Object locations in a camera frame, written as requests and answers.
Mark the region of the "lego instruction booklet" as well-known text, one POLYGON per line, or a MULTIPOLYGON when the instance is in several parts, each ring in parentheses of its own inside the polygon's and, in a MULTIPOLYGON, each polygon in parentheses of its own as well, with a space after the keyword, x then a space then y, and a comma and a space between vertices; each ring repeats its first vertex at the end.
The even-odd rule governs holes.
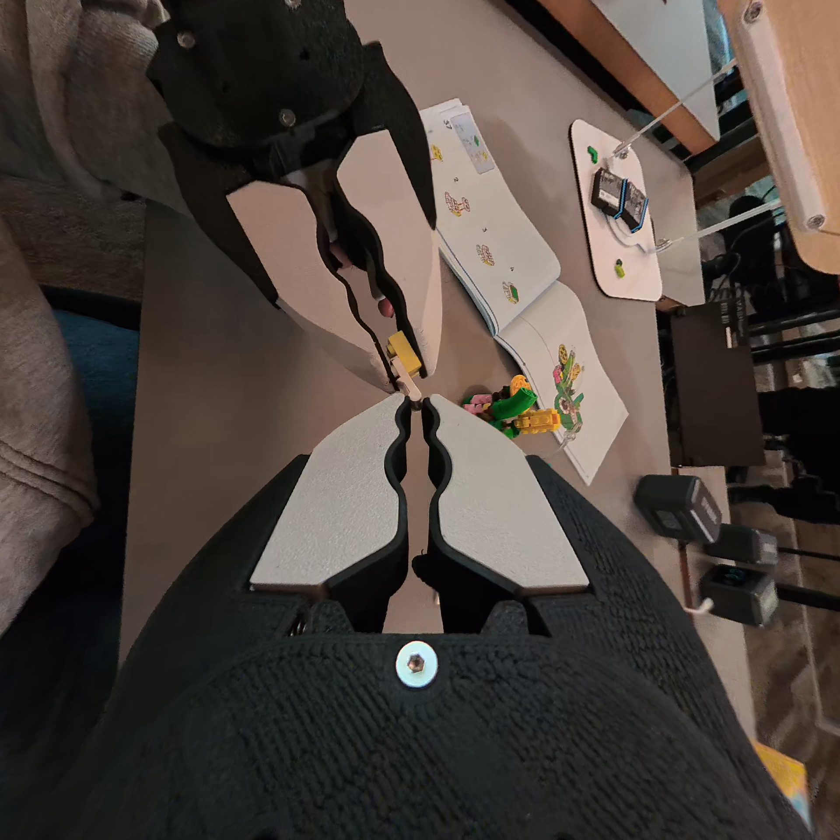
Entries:
POLYGON ((469 107, 421 111, 442 256, 493 339, 555 410, 553 435, 590 485, 627 409, 595 350, 581 301, 560 281, 557 256, 522 211, 469 107))

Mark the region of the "wooden edged desk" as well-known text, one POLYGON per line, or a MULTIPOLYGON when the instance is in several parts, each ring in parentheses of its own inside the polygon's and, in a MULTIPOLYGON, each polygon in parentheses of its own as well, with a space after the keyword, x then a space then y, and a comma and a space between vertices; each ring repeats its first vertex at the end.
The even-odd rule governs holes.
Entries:
POLYGON ((507 2, 624 109, 663 122, 689 154, 720 139, 700 1, 507 2))

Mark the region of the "wooden board white edge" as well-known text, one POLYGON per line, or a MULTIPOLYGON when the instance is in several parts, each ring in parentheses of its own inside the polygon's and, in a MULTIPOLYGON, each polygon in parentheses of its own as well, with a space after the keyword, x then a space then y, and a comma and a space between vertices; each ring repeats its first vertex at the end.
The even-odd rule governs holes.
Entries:
POLYGON ((839 272, 839 2, 720 1, 794 245, 839 272))

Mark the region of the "yellow cardboard box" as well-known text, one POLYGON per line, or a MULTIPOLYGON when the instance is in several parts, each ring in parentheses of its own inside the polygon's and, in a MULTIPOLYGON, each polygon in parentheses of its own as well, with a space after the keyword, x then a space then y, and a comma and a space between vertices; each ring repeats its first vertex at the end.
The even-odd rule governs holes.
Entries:
POLYGON ((751 743, 782 795, 812 831, 811 794, 805 765, 757 740, 751 739, 751 743))

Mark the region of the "grey battery pack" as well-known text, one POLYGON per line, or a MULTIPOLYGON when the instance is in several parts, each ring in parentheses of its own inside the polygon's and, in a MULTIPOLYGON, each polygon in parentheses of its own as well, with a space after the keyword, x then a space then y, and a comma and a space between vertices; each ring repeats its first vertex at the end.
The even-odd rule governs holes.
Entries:
POLYGON ((710 601, 711 615, 750 627, 765 627, 780 598, 769 575, 736 565, 718 564, 699 581, 701 601, 710 601))
POLYGON ((720 508, 697 476, 643 476, 633 500, 651 529, 662 537, 700 544, 719 538, 720 508))
POLYGON ((706 555, 736 564, 773 567, 779 562, 778 540, 771 532, 722 523, 717 540, 703 546, 706 555))

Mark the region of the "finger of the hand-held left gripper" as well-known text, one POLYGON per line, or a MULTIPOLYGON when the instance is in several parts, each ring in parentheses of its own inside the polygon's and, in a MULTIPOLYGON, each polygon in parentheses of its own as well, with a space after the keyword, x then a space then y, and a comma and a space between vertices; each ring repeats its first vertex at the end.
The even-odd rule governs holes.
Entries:
POLYGON ((368 273, 392 304, 422 362, 435 373, 442 337, 438 233, 426 218, 388 130, 360 136, 338 163, 335 195, 351 241, 369 257, 368 273))
POLYGON ((322 253, 319 221, 307 194, 295 185, 247 184, 228 194, 227 202, 280 309, 347 371, 395 392, 381 347, 353 310, 352 291, 322 253))

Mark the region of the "lego flower model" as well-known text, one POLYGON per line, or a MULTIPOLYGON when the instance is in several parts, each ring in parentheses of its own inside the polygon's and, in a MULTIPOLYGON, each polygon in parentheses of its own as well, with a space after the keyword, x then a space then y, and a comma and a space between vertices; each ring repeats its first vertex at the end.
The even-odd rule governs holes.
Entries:
POLYGON ((509 385, 497 392, 467 395, 460 405, 510 440, 523 435, 551 434, 560 449, 564 449, 583 428, 584 394, 564 379, 555 384, 557 393, 547 408, 539 407, 536 390, 523 374, 513 376, 509 385))

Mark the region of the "blue jeans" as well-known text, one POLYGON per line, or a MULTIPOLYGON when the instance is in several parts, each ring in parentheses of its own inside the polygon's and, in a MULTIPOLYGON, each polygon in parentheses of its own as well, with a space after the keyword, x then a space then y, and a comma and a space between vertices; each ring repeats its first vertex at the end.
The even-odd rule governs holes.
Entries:
POLYGON ((41 588, 47 604, 119 658, 140 304, 81 290, 42 287, 57 316, 83 391, 99 508, 67 545, 41 588))

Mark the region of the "black device blue bands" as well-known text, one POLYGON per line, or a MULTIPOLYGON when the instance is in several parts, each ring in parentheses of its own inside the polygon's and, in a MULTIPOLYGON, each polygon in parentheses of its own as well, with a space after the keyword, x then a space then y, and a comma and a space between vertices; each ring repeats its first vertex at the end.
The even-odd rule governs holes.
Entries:
POLYGON ((648 197, 627 178, 598 168, 593 176, 591 204, 602 214, 624 224, 630 234, 638 233, 648 215, 648 197))

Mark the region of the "white rounded board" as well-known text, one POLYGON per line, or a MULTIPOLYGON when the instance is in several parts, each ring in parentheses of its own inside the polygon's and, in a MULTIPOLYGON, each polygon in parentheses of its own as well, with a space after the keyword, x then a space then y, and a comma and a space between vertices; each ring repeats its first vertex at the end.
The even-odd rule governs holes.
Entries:
POLYGON ((617 138, 582 119, 570 125, 570 148, 591 267, 597 286, 608 297, 655 302, 662 295, 663 285, 649 202, 645 224, 636 234, 630 234, 622 222, 605 217, 591 204, 593 176, 600 167, 628 179, 649 199, 636 153, 625 151, 615 154, 618 145, 617 138), (586 153, 589 145, 599 152, 598 165, 591 163, 586 153), (617 277, 614 272, 616 259, 623 261, 624 278, 617 277))

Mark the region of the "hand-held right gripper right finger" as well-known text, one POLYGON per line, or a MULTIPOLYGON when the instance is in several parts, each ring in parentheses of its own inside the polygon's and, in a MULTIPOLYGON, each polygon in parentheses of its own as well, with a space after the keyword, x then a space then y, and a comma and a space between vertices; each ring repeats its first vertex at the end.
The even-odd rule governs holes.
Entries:
POLYGON ((424 399, 434 494, 416 575, 438 596, 444 632, 478 634, 494 607, 590 588, 527 456, 441 395, 424 399))

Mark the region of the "yellow lego brick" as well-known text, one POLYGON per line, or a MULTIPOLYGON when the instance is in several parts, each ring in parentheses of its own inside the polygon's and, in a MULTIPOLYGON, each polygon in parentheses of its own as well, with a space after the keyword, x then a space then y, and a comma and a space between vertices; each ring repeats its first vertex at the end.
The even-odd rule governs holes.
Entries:
POLYGON ((424 364, 403 331, 397 331, 387 340, 386 351, 391 359, 398 359, 409 376, 417 376, 424 364))

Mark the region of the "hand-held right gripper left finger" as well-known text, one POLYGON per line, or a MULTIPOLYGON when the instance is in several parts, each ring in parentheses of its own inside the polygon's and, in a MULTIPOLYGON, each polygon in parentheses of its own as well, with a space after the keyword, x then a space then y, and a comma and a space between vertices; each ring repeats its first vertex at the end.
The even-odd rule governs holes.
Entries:
POLYGON ((252 590, 331 600, 355 631, 382 631, 407 576, 402 479, 411 419, 411 401, 394 394, 312 450, 250 576, 252 590))

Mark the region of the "black box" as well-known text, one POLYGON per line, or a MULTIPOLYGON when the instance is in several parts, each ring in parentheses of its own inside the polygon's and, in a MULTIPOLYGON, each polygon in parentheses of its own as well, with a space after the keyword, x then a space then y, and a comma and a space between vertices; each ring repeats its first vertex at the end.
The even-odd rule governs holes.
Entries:
POLYGON ((664 357, 666 423, 673 467, 764 463, 753 358, 736 305, 679 307, 664 357))

